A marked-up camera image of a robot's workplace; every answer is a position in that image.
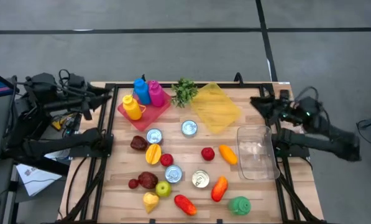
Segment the pink bottle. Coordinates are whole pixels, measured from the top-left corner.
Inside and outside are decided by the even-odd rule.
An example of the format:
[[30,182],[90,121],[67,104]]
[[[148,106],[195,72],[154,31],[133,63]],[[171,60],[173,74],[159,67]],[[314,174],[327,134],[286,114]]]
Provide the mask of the pink bottle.
[[149,81],[149,96],[152,105],[161,107],[165,104],[165,95],[159,82],[156,80]]

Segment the toy fruit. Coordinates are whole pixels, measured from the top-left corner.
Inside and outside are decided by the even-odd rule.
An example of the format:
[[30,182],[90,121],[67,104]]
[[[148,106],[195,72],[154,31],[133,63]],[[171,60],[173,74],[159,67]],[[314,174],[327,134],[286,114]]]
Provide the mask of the toy fruit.
[[227,189],[228,180],[224,176],[220,176],[216,185],[211,190],[211,199],[213,199],[215,202],[219,202]]
[[136,179],[131,179],[131,180],[129,181],[129,187],[130,187],[130,189],[135,189],[135,188],[137,188],[137,187],[138,187],[138,180],[136,180]]
[[165,180],[159,181],[159,183],[156,185],[156,194],[161,197],[168,197],[171,192],[172,192],[172,187]]
[[187,215],[195,215],[198,210],[192,204],[192,202],[184,195],[177,195],[174,197],[174,203],[178,208],[183,210]]
[[171,154],[167,154],[167,153],[163,154],[160,158],[160,163],[166,167],[173,165],[173,162],[174,162],[174,159]]
[[237,164],[237,157],[229,146],[220,145],[218,148],[222,158],[224,158],[230,165]]
[[214,150],[210,147],[206,147],[204,149],[202,149],[202,157],[203,159],[205,159],[206,161],[211,161],[214,159],[214,156],[216,155],[214,153]]
[[150,213],[159,203],[159,197],[155,193],[147,192],[142,197],[147,213]]
[[147,153],[145,153],[145,159],[149,164],[156,164],[160,156],[162,155],[162,149],[158,144],[152,144],[149,146]]
[[158,184],[158,177],[150,172],[143,172],[138,176],[138,182],[146,189],[154,189]]
[[243,196],[233,198],[228,203],[228,209],[233,215],[247,215],[251,208],[249,199]]
[[130,143],[130,147],[135,150],[144,151],[147,149],[148,142],[141,136],[134,136]]

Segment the gray floor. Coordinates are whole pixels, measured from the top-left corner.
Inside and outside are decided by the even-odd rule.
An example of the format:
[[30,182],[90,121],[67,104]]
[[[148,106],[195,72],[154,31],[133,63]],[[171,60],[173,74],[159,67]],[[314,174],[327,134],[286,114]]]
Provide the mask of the gray floor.
[[[371,0],[263,0],[268,28],[371,27]],[[259,27],[255,1],[246,0],[0,0],[0,30]],[[355,131],[371,117],[371,32],[269,33],[279,81],[298,93],[315,86],[334,125]],[[5,77],[61,68],[89,81],[269,81],[261,33],[0,35]],[[325,219],[371,223],[371,145],[362,162],[312,150]],[[21,203],[18,221],[52,222],[63,184]]]

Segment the green plant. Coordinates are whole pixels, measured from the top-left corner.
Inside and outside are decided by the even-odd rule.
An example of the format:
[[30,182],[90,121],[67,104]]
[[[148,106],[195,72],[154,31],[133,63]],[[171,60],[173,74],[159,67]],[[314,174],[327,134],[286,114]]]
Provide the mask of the green plant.
[[180,78],[178,84],[172,84],[172,90],[176,93],[175,96],[172,96],[172,103],[177,104],[177,107],[180,108],[184,108],[198,94],[196,84],[187,78]]

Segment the red tray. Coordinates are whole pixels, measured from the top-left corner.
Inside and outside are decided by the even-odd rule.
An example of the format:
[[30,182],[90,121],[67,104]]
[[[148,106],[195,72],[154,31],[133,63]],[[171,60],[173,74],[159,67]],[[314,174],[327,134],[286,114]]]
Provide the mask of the red tray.
[[[142,113],[142,117],[137,121],[131,120],[129,118],[129,116],[127,115],[126,111],[123,108],[123,103],[121,103],[117,107],[117,110],[126,119],[128,119],[135,128],[137,128],[139,131],[145,131],[145,129],[148,128],[150,124],[152,124],[163,112],[165,112],[167,108],[170,107],[171,96],[169,96],[166,92],[164,92],[164,94],[165,94],[165,104],[161,107],[156,107],[153,105],[146,105],[147,109],[145,110],[145,112]],[[138,104],[141,104],[137,95],[134,95],[134,99],[137,100]]]

